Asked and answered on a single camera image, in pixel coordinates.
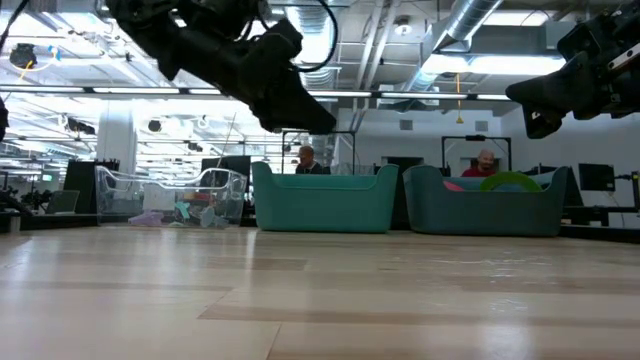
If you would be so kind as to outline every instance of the red shirt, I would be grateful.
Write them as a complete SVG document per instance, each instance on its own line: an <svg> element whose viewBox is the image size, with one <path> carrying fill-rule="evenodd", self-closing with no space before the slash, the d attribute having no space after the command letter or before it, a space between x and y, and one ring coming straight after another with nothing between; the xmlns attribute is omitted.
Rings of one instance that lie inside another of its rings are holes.
<svg viewBox="0 0 640 360"><path fill-rule="evenodd" d="M477 167L472 167L462 173L462 177L488 177L495 174L495 170L480 171Z"/></svg>

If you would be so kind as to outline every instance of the ceiling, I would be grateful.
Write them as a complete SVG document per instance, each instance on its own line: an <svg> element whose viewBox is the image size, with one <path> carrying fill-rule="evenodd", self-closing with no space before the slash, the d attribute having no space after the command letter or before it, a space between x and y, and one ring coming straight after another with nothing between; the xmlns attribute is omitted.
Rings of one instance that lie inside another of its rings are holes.
<svg viewBox="0 0 640 360"><path fill-rule="evenodd" d="M283 5L316 5L314 1L272 0L274 13L283 9ZM602 6L617 1L590 1L589 12L598 11ZM356 79L363 59L367 35L375 31L371 15L378 2L374 0L335 0L331 4L340 24L340 36L336 54L329 68L336 71L334 89L352 90L357 87ZM562 11L568 2L548 2L539 0L511 1L506 0L500 8L485 22L485 25L539 26L549 16ZM380 61L372 76L371 88L380 84L400 84L407 81L421 65L420 45L429 24L436 23L449 15L452 1L400 1L396 16L407 15L412 28L409 34L399 35L390 31L386 42L382 41L382 28L385 26L385 14L388 6L382 9L383 21L378 24L378 35L374 39L371 53L375 54L378 45L384 46ZM584 16L586 7L573 9L566 19ZM0 27L5 28L12 9L3 8L0 15ZM21 15L11 28L11 34L0 56L0 83L21 85L67 85L67 86L135 86L135 87L210 87L202 80L181 71L173 81L168 81L156 68L156 61L144 54L117 24L96 12L28 12ZM253 27L254 32L260 26ZM38 65L35 71L24 72L9 62L11 49L18 43L36 45L35 53ZM54 59L51 47L59 53L60 60ZM305 51L315 51L307 46ZM367 70L373 71L371 55ZM444 92L475 92L487 94L503 94L511 83L526 79L526 76L486 75L463 73L459 79L440 76L433 86ZM4 163L0 167L16 170L21 166L33 166L33 161L24 165L21 161L6 160L8 157L39 159L43 166L64 163L67 158L81 156L95 157L96 137L77 134L65 129L66 119L74 119L99 131L101 109L105 99L82 96L41 96L37 94L3 93L7 98L6 106L10 110L10 129L8 137L40 138L39 141L6 141L4 146ZM334 103L334 107L344 103ZM443 102L439 107L456 106L455 102ZM494 104L465 104L465 108L486 109ZM164 176L177 176L195 173L199 168L199 159L206 156L224 154L250 154L256 158L269 158L274 164L281 161L281 135L267 133L262 130L244 104L233 100L194 100L194 99L137 99L135 113L139 131L138 171L152 174L145 161L153 161L154 165L173 169L164 172ZM148 129L150 120L160 120L163 131L151 132ZM227 138L230 144L224 146ZM190 151L183 143L166 143L171 139L190 139L200 143L201 152ZM205 140L220 143L205 144ZM237 145L245 141L244 147ZM293 168L291 159L297 151L298 143L311 140L306 135L291 137L292 150L288 153L287 171ZM185 164L176 167L176 159Z"/></svg>

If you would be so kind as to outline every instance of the green ring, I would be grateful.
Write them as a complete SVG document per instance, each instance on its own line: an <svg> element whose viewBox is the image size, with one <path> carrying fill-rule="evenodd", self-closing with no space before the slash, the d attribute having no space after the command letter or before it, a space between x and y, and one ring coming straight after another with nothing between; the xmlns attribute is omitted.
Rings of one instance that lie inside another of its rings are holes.
<svg viewBox="0 0 640 360"><path fill-rule="evenodd" d="M517 172L500 172L484 179L480 184L480 191L493 191L495 188L505 184L520 185L527 192L541 192L542 188L525 174Z"/></svg>

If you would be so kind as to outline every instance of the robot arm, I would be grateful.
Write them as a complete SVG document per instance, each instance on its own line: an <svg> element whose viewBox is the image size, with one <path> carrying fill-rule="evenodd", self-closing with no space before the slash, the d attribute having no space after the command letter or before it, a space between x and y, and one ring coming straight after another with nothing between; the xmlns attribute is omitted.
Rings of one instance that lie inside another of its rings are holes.
<svg viewBox="0 0 640 360"><path fill-rule="evenodd" d="M640 0L578 24L558 51L562 69L507 88L522 105L529 138L556 132L570 111L578 120L640 111Z"/></svg>
<svg viewBox="0 0 640 360"><path fill-rule="evenodd" d="M107 0L107 6L169 80L180 69L188 71L249 105L267 131L327 134L335 127L291 64L302 50L302 35L287 19L260 37L242 36L261 16L265 0ZM186 27L175 23L173 11Z"/></svg>

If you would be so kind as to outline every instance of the metal frame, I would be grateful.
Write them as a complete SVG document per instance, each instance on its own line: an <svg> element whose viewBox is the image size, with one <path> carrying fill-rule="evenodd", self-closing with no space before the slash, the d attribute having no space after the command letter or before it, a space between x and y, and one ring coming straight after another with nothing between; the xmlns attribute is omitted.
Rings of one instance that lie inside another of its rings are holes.
<svg viewBox="0 0 640 360"><path fill-rule="evenodd" d="M477 142L483 142L483 141L487 141L487 140L504 140L507 142L507 158L508 158L508 165L509 165L509 171L513 171L512 168L512 158L511 158L511 138L510 137L504 137L504 136L484 136L484 135L467 135L467 136L443 136L440 140L440 148L441 148L441 152L442 152L442 168L444 169L447 165L446 165L446 155L445 155L445 145L447 140L449 139L458 139L458 140L465 140L465 141L477 141Z"/></svg>
<svg viewBox="0 0 640 360"><path fill-rule="evenodd" d="M282 146L281 146L281 151L282 151L282 166L280 167L280 173L284 174L284 144L285 144L285 137L287 136L287 134L308 134L308 131L304 131L304 130L283 130L282 131ZM332 131L329 134L349 134L351 135L351 139L353 140L353 147L351 148L351 163L353 164L353 166L351 167L351 173L353 175L356 174L356 132L355 131Z"/></svg>

